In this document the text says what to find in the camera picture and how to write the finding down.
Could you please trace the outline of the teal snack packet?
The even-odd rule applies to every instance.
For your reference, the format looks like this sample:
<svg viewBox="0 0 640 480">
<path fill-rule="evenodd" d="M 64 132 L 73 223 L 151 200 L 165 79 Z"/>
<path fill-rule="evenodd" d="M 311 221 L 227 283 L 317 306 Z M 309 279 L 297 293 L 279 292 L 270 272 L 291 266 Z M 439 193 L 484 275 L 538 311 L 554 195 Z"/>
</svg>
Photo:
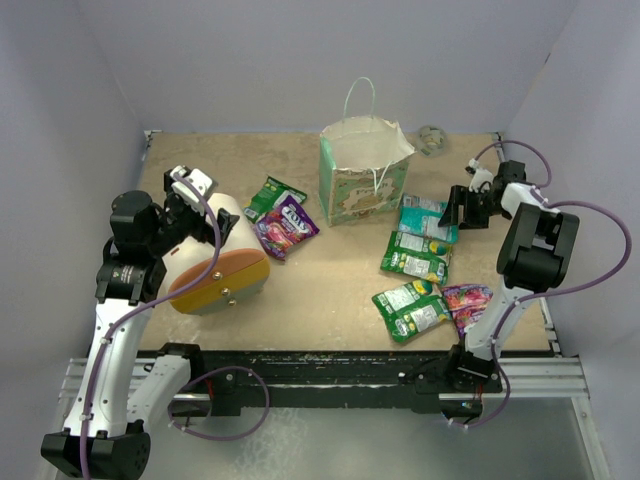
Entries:
<svg viewBox="0 0 640 480">
<path fill-rule="evenodd" d="M 446 206 L 446 202 L 404 193 L 399 204 L 400 216 L 397 230 L 455 244 L 458 241 L 458 227 L 439 225 Z"/>
</svg>

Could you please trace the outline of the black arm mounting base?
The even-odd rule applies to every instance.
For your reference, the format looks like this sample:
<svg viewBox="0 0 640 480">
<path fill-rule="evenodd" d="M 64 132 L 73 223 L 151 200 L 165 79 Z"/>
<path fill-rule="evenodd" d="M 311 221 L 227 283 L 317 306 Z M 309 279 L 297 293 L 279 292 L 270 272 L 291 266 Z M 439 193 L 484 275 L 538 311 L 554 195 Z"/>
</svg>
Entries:
<svg viewBox="0 0 640 480">
<path fill-rule="evenodd" d="M 501 378 L 471 390 L 448 382 L 443 351 L 231 351 L 167 344 L 141 351 L 149 369 L 167 354 L 185 355 L 191 379 L 211 373 L 184 390 L 187 400 L 208 402 L 215 416 L 233 416 L 245 407 L 321 409 L 407 409 L 442 411 L 460 417 L 479 414 L 480 394 L 500 393 Z"/>
</svg>

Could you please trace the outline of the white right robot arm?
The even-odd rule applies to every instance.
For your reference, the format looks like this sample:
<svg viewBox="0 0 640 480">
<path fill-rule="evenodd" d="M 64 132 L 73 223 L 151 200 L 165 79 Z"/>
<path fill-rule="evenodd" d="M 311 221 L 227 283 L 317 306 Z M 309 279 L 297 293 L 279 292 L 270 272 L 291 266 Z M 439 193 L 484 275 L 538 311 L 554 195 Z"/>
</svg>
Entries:
<svg viewBox="0 0 640 480">
<path fill-rule="evenodd" d="M 472 159 L 468 186 L 451 187 L 441 227 L 485 229 L 494 215 L 511 221 L 497 257 L 499 287 L 479 320 L 454 345 L 445 366 L 446 383 L 456 391 L 475 389 L 498 376 L 504 344 L 530 304 L 563 282 L 580 220 L 546 205 L 526 181 L 525 165 L 502 163 L 496 174 Z"/>
</svg>

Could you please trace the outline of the green paper gift bag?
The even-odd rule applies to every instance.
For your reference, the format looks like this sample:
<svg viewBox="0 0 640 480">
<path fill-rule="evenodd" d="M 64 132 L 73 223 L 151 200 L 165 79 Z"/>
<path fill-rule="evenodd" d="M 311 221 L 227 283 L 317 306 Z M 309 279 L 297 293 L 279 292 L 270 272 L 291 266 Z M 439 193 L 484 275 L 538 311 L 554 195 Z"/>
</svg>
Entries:
<svg viewBox="0 0 640 480">
<path fill-rule="evenodd" d="M 319 136 L 318 195 L 330 227 L 396 209 L 416 153 L 399 123 L 374 113 L 375 90 L 365 115 L 350 116 L 349 101 Z"/>
</svg>

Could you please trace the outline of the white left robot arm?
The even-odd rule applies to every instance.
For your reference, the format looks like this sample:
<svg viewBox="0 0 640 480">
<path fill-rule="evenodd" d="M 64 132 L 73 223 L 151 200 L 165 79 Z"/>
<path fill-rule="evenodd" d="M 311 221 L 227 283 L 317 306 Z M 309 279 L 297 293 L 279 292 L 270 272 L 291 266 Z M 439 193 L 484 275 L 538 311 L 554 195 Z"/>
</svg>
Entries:
<svg viewBox="0 0 640 480">
<path fill-rule="evenodd" d="M 166 199 L 141 190 L 111 203 L 111 237 L 96 275 L 95 327 L 83 378 L 63 427 L 44 436 L 42 457 L 61 473 L 82 479 L 138 479 L 147 465 L 154 419 L 179 390 L 202 387 L 206 369 L 195 345 L 168 346 L 149 377 L 130 388 L 139 344 L 155 306 L 210 277 L 238 216 L 213 211 L 217 183 L 179 165 L 163 177 Z M 187 238 L 213 246 L 204 270 L 160 296 L 164 258 Z"/>
</svg>

